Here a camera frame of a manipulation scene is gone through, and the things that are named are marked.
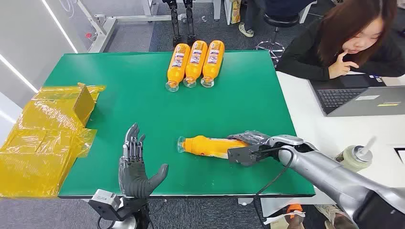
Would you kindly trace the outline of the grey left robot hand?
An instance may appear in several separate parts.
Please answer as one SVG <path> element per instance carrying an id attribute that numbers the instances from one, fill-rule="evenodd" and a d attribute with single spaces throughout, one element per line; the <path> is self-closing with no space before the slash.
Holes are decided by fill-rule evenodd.
<path id="1" fill-rule="evenodd" d="M 147 177 L 143 159 L 145 135 L 139 136 L 139 126 L 134 123 L 126 132 L 119 159 L 118 181 L 121 193 L 126 197 L 148 198 L 168 175 L 169 165 L 162 164 L 158 172 Z"/>

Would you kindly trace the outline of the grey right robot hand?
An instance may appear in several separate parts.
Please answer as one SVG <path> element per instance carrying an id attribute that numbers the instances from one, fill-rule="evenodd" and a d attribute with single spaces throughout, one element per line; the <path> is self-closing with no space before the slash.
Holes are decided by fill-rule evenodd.
<path id="1" fill-rule="evenodd" d="M 299 152 L 307 149 L 303 139 L 291 135 L 268 136 L 259 131 L 245 131 L 230 135 L 228 138 L 247 143 L 247 146 L 227 150 L 229 162 L 246 167 L 268 157 L 279 161 L 278 153 L 280 150 L 283 151 L 285 146 L 290 146 Z"/>

